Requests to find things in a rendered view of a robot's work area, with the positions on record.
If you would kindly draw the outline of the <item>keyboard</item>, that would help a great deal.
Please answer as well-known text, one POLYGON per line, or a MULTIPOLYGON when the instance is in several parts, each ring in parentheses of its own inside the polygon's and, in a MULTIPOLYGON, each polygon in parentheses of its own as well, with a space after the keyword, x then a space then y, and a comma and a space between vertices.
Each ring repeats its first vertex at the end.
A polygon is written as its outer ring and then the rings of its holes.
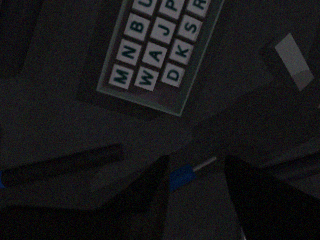
POLYGON ((181 117, 225 0, 123 0, 96 91, 181 117))

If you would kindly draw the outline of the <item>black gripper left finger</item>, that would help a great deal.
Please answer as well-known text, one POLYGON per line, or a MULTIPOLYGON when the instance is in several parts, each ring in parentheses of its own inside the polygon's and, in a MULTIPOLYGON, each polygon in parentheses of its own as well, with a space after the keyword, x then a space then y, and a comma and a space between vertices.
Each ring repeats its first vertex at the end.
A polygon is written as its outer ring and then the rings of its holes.
POLYGON ((93 210, 11 205, 0 209, 0 240, 162 240, 170 156, 93 210))

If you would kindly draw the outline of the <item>blue stylus with grey tip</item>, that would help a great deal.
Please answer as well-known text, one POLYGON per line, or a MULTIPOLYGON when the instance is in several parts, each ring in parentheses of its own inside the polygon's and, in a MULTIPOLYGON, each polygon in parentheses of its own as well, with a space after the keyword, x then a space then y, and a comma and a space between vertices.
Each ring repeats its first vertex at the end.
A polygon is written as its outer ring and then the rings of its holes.
POLYGON ((194 171, 214 160, 216 160, 216 157, 208 159, 207 161, 194 167, 193 169, 191 168, 190 164, 187 164, 180 169, 170 173, 170 192, 197 178, 194 171))

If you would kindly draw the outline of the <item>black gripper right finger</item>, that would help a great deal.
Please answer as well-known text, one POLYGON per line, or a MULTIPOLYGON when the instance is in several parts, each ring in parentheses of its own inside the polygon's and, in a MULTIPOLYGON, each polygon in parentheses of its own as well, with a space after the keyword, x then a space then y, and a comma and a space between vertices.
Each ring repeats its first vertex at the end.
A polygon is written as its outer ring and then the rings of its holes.
POLYGON ((320 199, 235 155, 226 184, 246 240, 320 240, 320 199))

